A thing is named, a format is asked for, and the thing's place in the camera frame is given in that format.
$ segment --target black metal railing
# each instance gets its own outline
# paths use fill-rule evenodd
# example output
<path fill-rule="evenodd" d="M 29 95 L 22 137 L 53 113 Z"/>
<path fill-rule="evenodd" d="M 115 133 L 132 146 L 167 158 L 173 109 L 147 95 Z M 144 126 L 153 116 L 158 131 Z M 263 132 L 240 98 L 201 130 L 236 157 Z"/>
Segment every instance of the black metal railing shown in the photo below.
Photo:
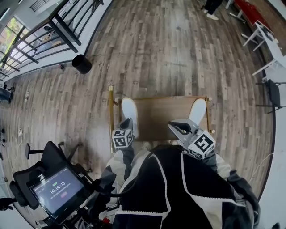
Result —
<path fill-rule="evenodd" d="M 82 5 L 73 11 L 79 2 Z M 62 12 L 62 9 L 66 9 L 66 4 L 69 4 L 69 8 Z M 40 59 L 55 53 L 67 50 L 77 53 L 73 42 L 81 45 L 80 35 L 100 4 L 103 4 L 102 0 L 75 0 L 72 5 L 69 0 L 63 0 L 47 19 L 25 35 L 22 34 L 25 29 L 23 27 L 8 52 L 1 52 L 4 56 L 0 61 L 0 81 L 15 71 L 19 72 L 22 67 L 31 63 L 38 64 Z"/>
<path fill-rule="evenodd" d="M 30 8 L 36 12 L 37 9 L 40 9 L 43 5 L 45 5 L 50 0 L 37 0 L 33 5 L 30 6 Z"/>

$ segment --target jacket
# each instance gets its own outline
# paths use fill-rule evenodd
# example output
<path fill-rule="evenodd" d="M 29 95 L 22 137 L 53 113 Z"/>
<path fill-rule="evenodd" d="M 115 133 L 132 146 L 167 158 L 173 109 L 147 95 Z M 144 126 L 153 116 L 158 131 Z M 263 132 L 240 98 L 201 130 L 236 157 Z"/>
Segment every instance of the jacket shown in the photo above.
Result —
<path fill-rule="evenodd" d="M 215 151 L 199 161 L 176 146 L 118 150 L 101 176 L 112 183 L 111 198 L 102 212 L 114 229 L 252 229 L 260 207 L 251 186 Z"/>

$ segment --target white table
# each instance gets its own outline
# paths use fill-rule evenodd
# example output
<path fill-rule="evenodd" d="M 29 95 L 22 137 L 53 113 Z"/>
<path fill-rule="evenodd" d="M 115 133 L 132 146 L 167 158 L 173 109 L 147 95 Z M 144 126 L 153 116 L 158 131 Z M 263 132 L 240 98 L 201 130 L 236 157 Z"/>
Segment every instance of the white table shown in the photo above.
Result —
<path fill-rule="evenodd" d="M 257 73 L 261 72 L 262 70 L 271 67 L 273 69 L 279 69 L 279 68 L 286 68 L 286 56 L 283 56 L 277 42 L 275 41 L 273 35 L 271 33 L 268 33 L 267 35 L 262 30 L 262 27 L 257 24 L 257 29 L 259 30 L 259 33 L 263 37 L 264 41 L 266 42 L 271 55 L 273 56 L 273 60 L 270 61 L 268 64 L 257 70 L 252 75 L 256 75 Z"/>
<path fill-rule="evenodd" d="M 226 9 L 228 9 L 229 6 L 230 6 L 231 4 L 233 4 L 233 2 L 234 2 L 234 0 L 228 0 L 228 3 L 227 3 L 227 5 L 226 5 Z M 235 17 L 235 18 L 237 18 L 237 19 L 243 21 L 244 23 L 246 22 L 246 21 L 241 17 L 242 14 L 243 14 L 243 11 L 242 11 L 242 10 L 240 10 L 237 15 L 235 15 L 235 14 L 233 14 L 233 13 L 229 13 L 229 14 L 230 14 L 231 16 L 233 16 L 233 17 Z M 252 22 L 252 23 L 250 23 L 250 24 L 251 24 L 252 26 L 265 27 L 271 34 L 273 34 L 273 32 L 271 31 L 271 29 L 270 29 L 269 26 L 267 25 L 267 22 L 266 22 L 262 17 L 261 17 L 261 21 L 258 20 L 258 21 L 256 21 L 255 23 Z M 248 36 L 245 35 L 245 34 L 241 34 L 241 36 L 247 39 L 247 41 L 243 44 L 243 46 L 246 46 L 249 41 L 251 41 L 251 42 L 257 44 L 257 46 L 255 47 L 255 49 L 254 49 L 253 51 L 255 51 L 256 49 L 258 49 L 258 48 L 265 42 L 265 40 L 263 39 L 262 35 L 260 34 L 258 28 L 255 29 L 255 31 L 251 34 L 250 37 L 248 37 Z M 258 36 L 260 39 L 262 39 L 262 41 L 261 41 L 260 43 L 258 43 L 257 41 L 253 40 L 256 36 Z"/>

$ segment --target electrical cord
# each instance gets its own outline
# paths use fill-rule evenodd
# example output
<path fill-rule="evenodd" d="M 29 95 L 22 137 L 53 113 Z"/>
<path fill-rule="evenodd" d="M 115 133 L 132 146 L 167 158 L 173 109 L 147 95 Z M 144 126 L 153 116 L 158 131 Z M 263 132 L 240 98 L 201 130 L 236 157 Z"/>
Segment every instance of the electrical cord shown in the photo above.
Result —
<path fill-rule="evenodd" d="M 17 153 L 16 153 L 16 157 L 15 157 L 15 159 L 14 159 L 14 162 L 13 162 L 13 164 L 12 164 L 12 170 L 14 170 L 14 168 L 15 168 L 16 160 L 17 160 L 17 157 L 18 157 L 18 154 L 19 154 L 19 147 L 20 147 L 20 145 L 21 145 L 22 142 L 23 142 L 23 131 L 22 131 L 21 128 L 19 128 L 18 136 L 21 136 L 21 143 L 20 143 L 20 144 L 18 145 L 18 147 L 17 147 Z"/>
<path fill-rule="evenodd" d="M 259 164 L 259 166 L 256 168 L 256 170 L 255 170 L 254 173 L 252 174 L 252 176 L 251 176 L 251 178 L 250 178 L 250 180 L 249 180 L 249 183 L 250 183 L 251 180 L 253 179 L 253 176 L 254 176 L 255 173 L 258 171 L 259 167 L 262 165 L 262 163 L 263 163 L 270 155 L 273 155 L 273 153 L 268 154 L 267 157 L 262 160 L 262 162 Z"/>

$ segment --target black chair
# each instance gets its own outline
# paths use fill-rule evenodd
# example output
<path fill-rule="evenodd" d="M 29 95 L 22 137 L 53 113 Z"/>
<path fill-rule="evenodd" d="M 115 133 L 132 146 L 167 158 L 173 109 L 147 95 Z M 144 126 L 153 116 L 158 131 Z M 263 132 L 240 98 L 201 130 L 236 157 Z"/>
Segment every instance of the black chair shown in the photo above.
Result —
<path fill-rule="evenodd" d="M 49 141 L 46 144 L 44 150 L 31 150 L 30 145 L 26 145 L 25 154 L 27 159 L 29 159 L 30 154 L 37 153 L 42 153 L 42 158 L 41 161 L 38 161 L 32 167 L 23 171 L 15 172 L 13 175 L 14 181 L 11 181 L 10 183 L 10 190 L 20 206 L 29 206 L 31 209 L 35 210 L 39 206 L 39 203 L 27 186 L 27 182 L 36 178 L 38 175 L 42 174 L 49 168 L 62 163 L 63 161 L 69 165 L 72 165 L 71 159 L 74 156 L 77 148 L 82 144 L 77 144 L 68 158 L 65 157 L 61 145 L 63 145 L 63 142 L 59 143 L 57 147 L 53 142 Z M 81 165 L 76 164 L 72 165 L 72 167 L 74 168 L 75 172 L 85 173 L 87 175 L 87 172 Z"/>
<path fill-rule="evenodd" d="M 38 161 L 30 168 L 14 173 L 14 181 L 10 183 L 10 190 L 20 206 L 25 207 L 29 205 L 33 210 L 39 206 L 37 199 L 27 186 L 27 182 L 43 172 L 45 172 L 44 165 L 41 161 Z"/>
<path fill-rule="evenodd" d="M 286 83 L 274 83 L 272 80 L 268 80 L 266 83 L 256 83 L 257 85 L 264 85 L 266 84 L 269 89 L 269 100 L 272 102 L 272 105 L 256 105 L 256 106 L 268 106 L 268 107 L 273 107 L 271 112 L 277 111 L 283 107 L 286 106 L 281 106 L 280 104 L 280 92 L 279 92 L 279 85 L 281 84 L 286 84 Z"/>

